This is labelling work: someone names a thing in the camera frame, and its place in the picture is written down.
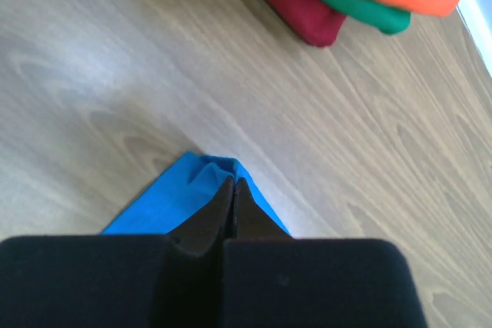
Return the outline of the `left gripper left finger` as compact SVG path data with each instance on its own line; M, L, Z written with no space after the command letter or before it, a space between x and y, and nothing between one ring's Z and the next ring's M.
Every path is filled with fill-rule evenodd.
M215 327L234 182L168 234L1 244L3 327Z

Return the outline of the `blue t-shirt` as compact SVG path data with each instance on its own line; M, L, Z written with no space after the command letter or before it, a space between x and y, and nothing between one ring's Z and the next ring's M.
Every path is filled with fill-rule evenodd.
M102 233L166 234L204 207L228 177L235 182L245 179L256 204L283 231L288 230L240 161L189 151L143 190Z

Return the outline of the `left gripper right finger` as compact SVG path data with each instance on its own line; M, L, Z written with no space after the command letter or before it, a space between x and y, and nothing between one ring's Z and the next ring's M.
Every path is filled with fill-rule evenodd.
M224 243L225 327L424 327L407 260L386 240L295 239L254 201L234 195Z

